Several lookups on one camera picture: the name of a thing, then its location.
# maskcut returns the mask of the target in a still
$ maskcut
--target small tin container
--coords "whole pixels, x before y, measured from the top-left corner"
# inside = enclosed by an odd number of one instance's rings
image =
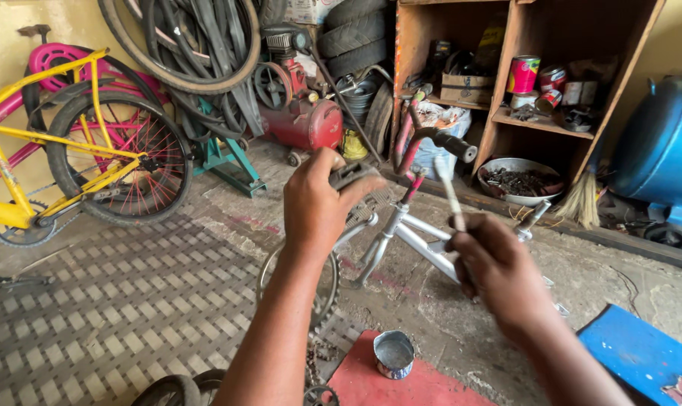
[[[562,101],[562,92],[551,89],[536,99],[535,107],[543,113],[550,114],[559,106],[560,101]]]
[[[566,80],[566,70],[561,65],[552,65],[539,72],[539,85],[542,87],[542,92],[544,93],[551,89],[563,89]]]
[[[373,340],[376,368],[386,378],[403,379],[414,365],[414,346],[399,330],[383,332]]]
[[[567,82],[564,86],[564,100],[562,106],[576,106],[581,98],[584,82]]]
[[[541,59],[538,56],[515,56],[511,60],[506,91],[512,93],[531,92],[534,89],[536,73],[539,72],[540,61]]]
[[[517,110],[524,105],[534,106],[534,102],[539,98],[539,92],[532,90],[528,93],[519,93],[511,96],[511,108]]]
[[[596,82],[584,82],[581,85],[581,98],[579,99],[579,104],[584,106],[591,106],[594,104],[594,98],[597,96],[597,83]]]

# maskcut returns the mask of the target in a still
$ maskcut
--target wheel caster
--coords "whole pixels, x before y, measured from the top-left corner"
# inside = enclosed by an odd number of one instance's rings
[[[247,152],[248,148],[251,147],[250,144],[248,143],[248,140],[245,138],[241,138],[241,139],[237,140],[237,143],[238,143],[238,147],[240,147],[240,149],[243,150],[243,152]]]
[[[655,224],[644,231],[644,238],[682,249],[682,226],[673,223]]]
[[[298,168],[300,166],[300,155],[297,152],[291,152],[288,154],[288,165],[293,168]]]

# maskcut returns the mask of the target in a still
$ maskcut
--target cardboard box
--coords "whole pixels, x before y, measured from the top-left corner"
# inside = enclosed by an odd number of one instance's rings
[[[323,24],[328,12],[343,0],[288,0],[286,21],[299,24]]]
[[[441,99],[478,105],[491,104],[496,76],[444,74]]]

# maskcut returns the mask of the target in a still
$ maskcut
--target blue barrel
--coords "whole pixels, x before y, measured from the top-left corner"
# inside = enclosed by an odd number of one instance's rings
[[[622,134],[611,166],[615,193],[671,208],[682,226],[682,76],[652,85]]]

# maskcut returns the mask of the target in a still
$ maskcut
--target wooden cabinet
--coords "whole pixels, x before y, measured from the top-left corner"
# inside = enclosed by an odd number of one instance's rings
[[[451,41],[455,48],[475,50],[491,16],[507,12],[506,34],[500,54],[494,95],[489,106],[467,106],[440,100],[438,90],[430,100],[450,106],[475,108],[485,120],[474,172],[492,155],[510,155],[551,166],[570,184],[583,172],[589,154],[604,131],[627,84],[649,31],[664,0],[399,0],[396,19],[394,112],[392,133],[399,130],[403,84],[426,64],[432,40]],[[541,68],[583,59],[617,57],[614,79],[600,94],[606,102],[589,132],[570,132],[558,124],[559,114],[535,122],[510,117],[501,106],[511,60],[537,55]]]

